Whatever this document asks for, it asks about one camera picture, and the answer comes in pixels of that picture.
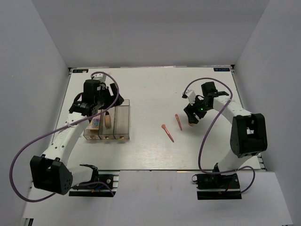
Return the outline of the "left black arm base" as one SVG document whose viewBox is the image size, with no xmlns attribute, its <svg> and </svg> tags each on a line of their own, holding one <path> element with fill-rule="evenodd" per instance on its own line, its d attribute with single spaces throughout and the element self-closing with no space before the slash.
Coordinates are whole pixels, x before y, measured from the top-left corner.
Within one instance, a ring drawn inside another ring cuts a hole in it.
<svg viewBox="0 0 301 226">
<path fill-rule="evenodd" d="M 98 171 L 97 183 L 87 186 L 74 186 L 70 197 L 113 197 L 117 191 L 120 171 Z"/>
</svg>

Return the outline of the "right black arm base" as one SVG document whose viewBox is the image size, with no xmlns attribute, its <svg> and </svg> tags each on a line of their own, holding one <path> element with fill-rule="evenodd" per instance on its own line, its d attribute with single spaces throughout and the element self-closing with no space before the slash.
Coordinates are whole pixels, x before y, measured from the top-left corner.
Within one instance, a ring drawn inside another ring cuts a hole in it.
<svg viewBox="0 0 301 226">
<path fill-rule="evenodd" d="M 209 175 L 195 174 L 192 182 L 197 186 L 198 200 L 240 200 L 242 199 L 237 174 Z"/>
</svg>

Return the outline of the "pink blush palette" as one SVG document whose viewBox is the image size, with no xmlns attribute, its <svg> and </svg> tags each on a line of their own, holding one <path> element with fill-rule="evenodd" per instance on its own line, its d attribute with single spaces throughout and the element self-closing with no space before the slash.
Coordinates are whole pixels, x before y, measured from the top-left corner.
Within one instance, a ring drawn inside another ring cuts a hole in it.
<svg viewBox="0 0 301 226">
<path fill-rule="evenodd" d="M 98 132 L 99 131 L 99 125 L 88 125 L 86 129 L 90 132 Z"/>
</svg>

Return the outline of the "pink lip pencil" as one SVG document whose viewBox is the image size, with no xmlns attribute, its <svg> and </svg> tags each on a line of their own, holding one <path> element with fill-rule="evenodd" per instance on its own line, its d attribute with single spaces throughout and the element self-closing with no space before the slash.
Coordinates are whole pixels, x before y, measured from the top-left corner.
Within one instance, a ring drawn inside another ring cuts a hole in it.
<svg viewBox="0 0 301 226">
<path fill-rule="evenodd" d="M 165 125 L 165 124 L 162 124 L 161 127 L 162 127 L 162 129 L 165 131 L 165 133 L 167 134 L 167 136 L 170 138 L 170 140 L 174 143 L 174 139 L 173 139 L 173 137 L 171 136 L 171 134 L 169 133 L 168 129 L 166 128 L 166 125 Z"/>
<path fill-rule="evenodd" d="M 177 120 L 177 123 L 178 123 L 178 126 L 179 126 L 180 130 L 182 131 L 182 125 L 181 125 L 181 122 L 180 122 L 178 114 L 175 114 L 175 118 Z"/>
</svg>

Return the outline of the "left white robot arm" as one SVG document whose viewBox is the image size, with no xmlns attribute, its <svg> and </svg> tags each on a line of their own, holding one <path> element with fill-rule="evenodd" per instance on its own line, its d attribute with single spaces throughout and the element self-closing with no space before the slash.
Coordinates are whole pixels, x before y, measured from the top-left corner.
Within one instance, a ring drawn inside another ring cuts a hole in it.
<svg viewBox="0 0 301 226">
<path fill-rule="evenodd" d="M 76 95 L 69 108 L 65 125 L 41 156 L 30 160 L 35 188 L 65 195 L 75 185 L 85 183 L 94 188 L 99 184 L 95 168 L 81 164 L 67 168 L 71 152 L 92 118 L 123 103 L 116 83 L 109 86 L 97 79 L 86 80 L 83 91 Z"/>
</svg>

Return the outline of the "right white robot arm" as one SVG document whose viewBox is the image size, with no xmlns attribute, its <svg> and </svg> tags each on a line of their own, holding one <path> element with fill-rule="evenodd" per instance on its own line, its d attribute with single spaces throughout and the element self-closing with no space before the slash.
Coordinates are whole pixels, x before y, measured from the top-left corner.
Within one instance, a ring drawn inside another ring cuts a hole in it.
<svg viewBox="0 0 301 226">
<path fill-rule="evenodd" d="M 198 124 L 210 110 L 217 111 L 217 115 L 209 125 L 201 141 L 198 153 L 199 170 L 212 176 L 213 184 L 222 188 L 229 183 L 229 175 L 245 169 L 244 163 L 267 150 L 267 132 L 265 117 L 261 113 L 252 113 L 233 101 L 232 90 L 223 82 L 226 89 L 218 91 L 215 83 L 217 79 L 209 78 L 208 82 L 201 85 L 202 98 L 199 98 L 193 90 L 185 88 L 182 97 L 189 101 L 184 108 L 190 124 Z M 205 142 L 214 124 L 220 116 L 223 116 L 230 124 L 230 150 L 215 165 L 212 171 L 204 170 L 201 166 L 201 157 Z"/>
</svg>

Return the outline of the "colourful square eyeshadow palette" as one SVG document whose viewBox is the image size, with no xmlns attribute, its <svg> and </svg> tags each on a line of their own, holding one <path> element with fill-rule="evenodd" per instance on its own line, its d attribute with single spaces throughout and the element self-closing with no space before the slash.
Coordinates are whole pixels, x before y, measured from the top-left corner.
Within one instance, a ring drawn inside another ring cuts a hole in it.
<svg viewBox="0 0 301 226">
<path fill-rule="evenodd" d="M 94 117 L 91 122 L 90 125 L 99 125 L 100 124 L 100 118 Z"/>
</svg>

